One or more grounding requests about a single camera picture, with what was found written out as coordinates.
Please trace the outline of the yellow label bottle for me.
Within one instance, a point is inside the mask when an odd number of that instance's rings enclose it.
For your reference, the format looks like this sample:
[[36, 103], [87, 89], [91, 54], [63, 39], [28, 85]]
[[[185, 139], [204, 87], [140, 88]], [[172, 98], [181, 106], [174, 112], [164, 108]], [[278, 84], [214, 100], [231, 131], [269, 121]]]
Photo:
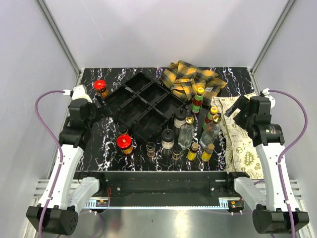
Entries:
[[199, 145], [196, 142], [193, 142], [188, 150], [187, 159], [189, 161], [193, 161], [196, 158], [197, 151], [199, 149]]
[[210, 144], [206, 147], [206, 149], [205, 149], [204, 152], [202, 153], [202, 157], [201, 157], [201, 159], [202, 159], [203, 162], [208, 162], [208, 161], [211, 159], [211, 156], [212, 156], [212, 153], [213, 153], [213, 151], [214, 151], [214, 148], [215, 148], [215, 146], [214, 146], [214, 144], [212, 144], [212, 143], [210, 143]]

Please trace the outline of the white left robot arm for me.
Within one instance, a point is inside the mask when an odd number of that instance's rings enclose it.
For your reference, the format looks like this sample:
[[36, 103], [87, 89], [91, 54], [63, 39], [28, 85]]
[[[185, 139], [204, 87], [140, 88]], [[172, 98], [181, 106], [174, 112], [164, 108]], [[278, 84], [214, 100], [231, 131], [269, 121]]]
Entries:
[[70, 191], [77, 164], [84, 154], [94, 123], [101, 113], [86, 87], [79, 85], [72, 90], [62, 90], [70, 96], [69, 116], [59, 137], [51, 133], [57, 145], [56, 161], [45, 191], [36, 206], [28, 207], [26, 217], [41, 238], [44, 233], [57, 237], [70, 236], [78, 224], [80, 211], [92, 196], [111, 195], [104, 175], [85, 177], [79, 186]]

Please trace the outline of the clear oil bottle gold spout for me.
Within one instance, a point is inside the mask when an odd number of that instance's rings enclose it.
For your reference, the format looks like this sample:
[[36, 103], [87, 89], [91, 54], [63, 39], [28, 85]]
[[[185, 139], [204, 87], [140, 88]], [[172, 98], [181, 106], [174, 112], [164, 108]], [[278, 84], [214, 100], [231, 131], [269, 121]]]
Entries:
[[193, 141], [195, 127], [194, 127], [195, 119], [194, 117], [186, 117], [185, 123], [180, 128], [178, 145], [182, 150], [186, 150], [189, 148]]

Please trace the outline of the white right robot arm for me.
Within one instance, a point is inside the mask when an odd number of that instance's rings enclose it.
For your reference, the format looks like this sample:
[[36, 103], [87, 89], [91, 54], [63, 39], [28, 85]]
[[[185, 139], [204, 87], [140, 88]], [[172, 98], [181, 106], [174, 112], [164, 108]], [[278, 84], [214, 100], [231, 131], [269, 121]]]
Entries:
[[281, 126], [271, 123], [270, 110], [275, 105], [271, 92], [273, 90], [264, 89], [259, 96], [240, 96], [225, 112], [225, 116], [230, 117], [239, 110], [233, 120], [252, 139], [261, 161], [266, 194], [259, 191], [246, 172], [230, 172], [225, 191], [233, 197], [239, 194], [251, 208], [253, 224], [259, 234], [290, 234], [294, 238], [310, 220], [308, 213], [300, 210], [292, 191], [285, 153], [305, 133], [308, 118], [304, 114], [301, 133], [286, 147]]

